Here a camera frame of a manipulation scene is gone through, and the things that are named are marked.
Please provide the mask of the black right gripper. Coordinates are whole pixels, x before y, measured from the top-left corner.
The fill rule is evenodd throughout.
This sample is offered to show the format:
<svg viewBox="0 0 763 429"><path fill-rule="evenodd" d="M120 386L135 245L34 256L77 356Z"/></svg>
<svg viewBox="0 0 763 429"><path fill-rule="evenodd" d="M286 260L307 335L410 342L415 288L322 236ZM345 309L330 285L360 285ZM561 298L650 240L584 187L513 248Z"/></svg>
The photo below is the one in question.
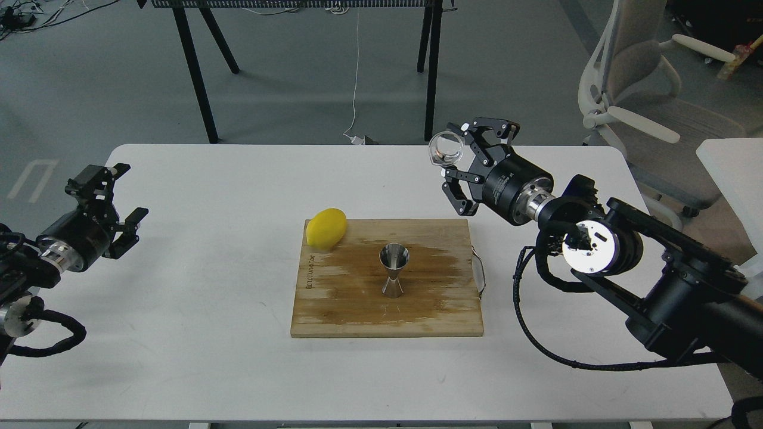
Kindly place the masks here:
<svg viewBox="0 0 763 429"><path fill-rule="evenodd" d="M442 190L460 216L474 216L480 204L490 207L514 226L534 220L528 207L537 190L551 193L551 174L518 155L511 147L520 125L512 120L475 117L463 125L449 123L449 131L466 140L474 152L468 171L442 169Z"/></svg>

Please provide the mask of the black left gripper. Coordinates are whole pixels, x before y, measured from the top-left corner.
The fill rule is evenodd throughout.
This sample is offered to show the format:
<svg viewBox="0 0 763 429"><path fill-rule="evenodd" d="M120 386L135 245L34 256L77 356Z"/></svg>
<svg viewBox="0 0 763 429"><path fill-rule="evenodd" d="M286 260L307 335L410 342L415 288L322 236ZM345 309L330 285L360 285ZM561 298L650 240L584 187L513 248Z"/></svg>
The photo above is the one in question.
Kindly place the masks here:
<svg viewBox="0 0 763 429"><path fill-rule="evenodd" d="M150 210L136 207L119 222L113 204L115 182L130 169L125 163L90 164L69 179L65 192L76 199L78 207L36 237L41 258L59 272L83 272L101 256L118 260L137 244L138 228Z"/></svg>

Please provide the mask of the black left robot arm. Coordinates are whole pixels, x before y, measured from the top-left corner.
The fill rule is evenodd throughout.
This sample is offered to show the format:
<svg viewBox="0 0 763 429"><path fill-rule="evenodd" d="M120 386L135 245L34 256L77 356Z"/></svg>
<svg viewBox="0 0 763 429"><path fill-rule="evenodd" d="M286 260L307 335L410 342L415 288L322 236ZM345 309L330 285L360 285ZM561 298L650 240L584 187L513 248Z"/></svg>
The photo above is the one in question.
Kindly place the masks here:
<svg viewBox="0 0 763 429"><path fill-rule="evenodd" d="M2 358L46 358L84 341L86 328L69 315L47 309L38 290L54 287L67 271L87 271L100 257L117 260L139 241L137 230L149 210L137 207L120 220L113 204L115 182L130 168L125 163L112 167L89 165L76 178L69 179L65 190L76 199L76 209L60 217L34 241L2 225ZM15 344L41 321L60 324L71 334L46 348Z"/></svg>

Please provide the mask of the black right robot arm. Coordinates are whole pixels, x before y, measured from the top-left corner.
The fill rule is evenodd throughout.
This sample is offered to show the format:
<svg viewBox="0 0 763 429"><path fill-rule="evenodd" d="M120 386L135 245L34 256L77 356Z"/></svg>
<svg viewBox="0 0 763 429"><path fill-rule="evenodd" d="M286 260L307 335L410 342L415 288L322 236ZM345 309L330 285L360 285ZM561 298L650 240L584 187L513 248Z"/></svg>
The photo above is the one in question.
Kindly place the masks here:
<svg viewBox="0 0 763 429"><path fill-rule="evenodd" d="M480 206L514 226L534 223L513 275L513 307L527 339L548 358L589 371L625 372L730 362L761 378L761 304L742 295L747 278L724 256L618 198L599 202L594 180L575 175L555 193L550 173L511 146L519 125L477 117L448 124L429 143L455 211ZM627 331L654 362L589 364L548 350L520 308L531 263L548 285L594 293L626 316Z"/></svg>

